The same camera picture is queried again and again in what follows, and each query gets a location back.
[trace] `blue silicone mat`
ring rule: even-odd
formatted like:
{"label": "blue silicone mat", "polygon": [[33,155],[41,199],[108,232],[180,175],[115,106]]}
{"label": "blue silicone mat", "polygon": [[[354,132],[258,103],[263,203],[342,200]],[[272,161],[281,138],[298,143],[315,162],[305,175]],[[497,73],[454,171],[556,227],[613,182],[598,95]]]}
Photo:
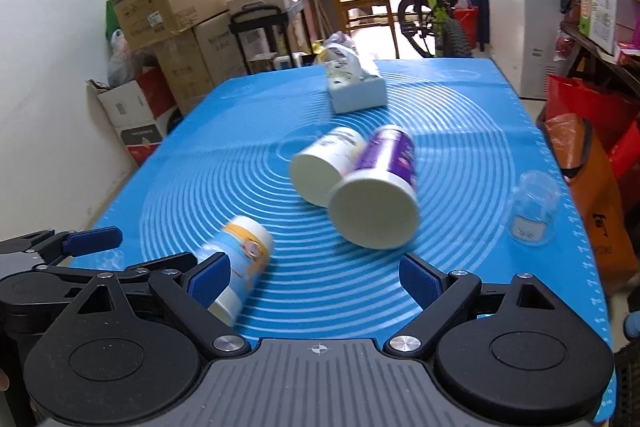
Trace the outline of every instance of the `blue silicone mat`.
{"label": "blue silicone mat", "polygon": [[[253,217],[275,249],[237,329],[260,337],[373,337],[382,343],[420,308],[398,282],[398,259],[413,251],[443,271],[485,282],[535,274],[609,344],[602,288],[582,222],[558,167],[510,85],[487,59],[378,63],[389,104],[333,115],[320,66],[236,78],[216,88],[134,175],[98,227],[122,229],[120,248],[75,266],[123,269],[196,252],[227,221]],[[356,247],[326,211],[300,199],[290,158],[334,126],[368,138],[384,124],[406,127],[416,145],[420,227],[393,251]],[[527,248],[507,233],[519,176],[549,172],[562,187],[556,235]],[[610,385],[598,419],[611,416]]]}

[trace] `clutter pile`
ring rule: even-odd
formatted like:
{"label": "clutter pile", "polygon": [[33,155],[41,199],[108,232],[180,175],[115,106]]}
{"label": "clutter pile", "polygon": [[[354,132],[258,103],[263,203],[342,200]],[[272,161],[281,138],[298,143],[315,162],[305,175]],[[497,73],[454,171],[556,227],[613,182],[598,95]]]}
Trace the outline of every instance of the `clutter pile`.
{"label": "clutter pile", "polygon": [[243,10],[287,10],[300,1],[109,0],[108,79],[90,85],[136,163],[142,164],[212,89],[247,74],[244,56],[251,63],[269,56],[270,69],[301,65],[310,52],[302,30],[304,12],[286,26],[293,64],[280,33],[260,28],[235,36],[229,28],[231,17]]}

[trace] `crosshair marking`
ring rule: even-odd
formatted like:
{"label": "crosshair marking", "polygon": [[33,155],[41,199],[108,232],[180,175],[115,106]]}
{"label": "crosshair marking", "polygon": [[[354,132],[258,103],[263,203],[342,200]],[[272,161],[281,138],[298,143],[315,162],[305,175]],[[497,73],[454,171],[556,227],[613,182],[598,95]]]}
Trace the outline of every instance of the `crosshair marking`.
{"label": "crosshair marking", "polygon": [[331,347],[326,347],[324,344],[316,344],[315,346],[309,347],[316,355],[324,355]]}

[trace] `wooden chair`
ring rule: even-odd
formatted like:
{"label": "wooden chair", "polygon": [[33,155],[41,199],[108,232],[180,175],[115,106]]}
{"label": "wooden chair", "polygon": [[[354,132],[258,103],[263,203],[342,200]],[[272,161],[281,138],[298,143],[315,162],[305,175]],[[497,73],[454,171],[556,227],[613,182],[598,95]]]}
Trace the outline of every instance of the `wooden chair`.
{"label": "wooden chair", "polygon": [[[394,40],[394,48],[396,49],[396,58],[400,58],[398,51],[398,38],[396,38],[396,24],[394,14],[391,11],[391,0],[330,0],[334,6],[335,12],[338,14],[341,30],[345,33],[351,33],[352,30],[360,28],[372,28],[374,26],[389,26],[391,29],[391,37]],[[361,9],[369,10],[373,7],[383,6],[386,8],[386,16],[382,15],[365,15],[359,17],[351,17],[349,10]]]}

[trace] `metal screw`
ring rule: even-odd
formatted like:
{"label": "metal screw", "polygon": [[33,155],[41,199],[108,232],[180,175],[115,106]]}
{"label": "metal screw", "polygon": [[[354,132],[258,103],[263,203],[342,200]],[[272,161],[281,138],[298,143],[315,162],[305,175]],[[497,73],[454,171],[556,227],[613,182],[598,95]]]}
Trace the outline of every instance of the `metal screw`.
{"label": "metal screw", "polygon": [[237,335],[223,335],[213,341],[213,347],[220,351],[225,351],[226,353],[237,351],[242,346],[244,346],[244,339]]}
{"label": "metal screw", "polygon": [[396,351],[402,351],[403,353],[415,351],[421,344],[422,343],[418,339],[411,335],[398,335],[389,341],[389,346],[393,347]]}

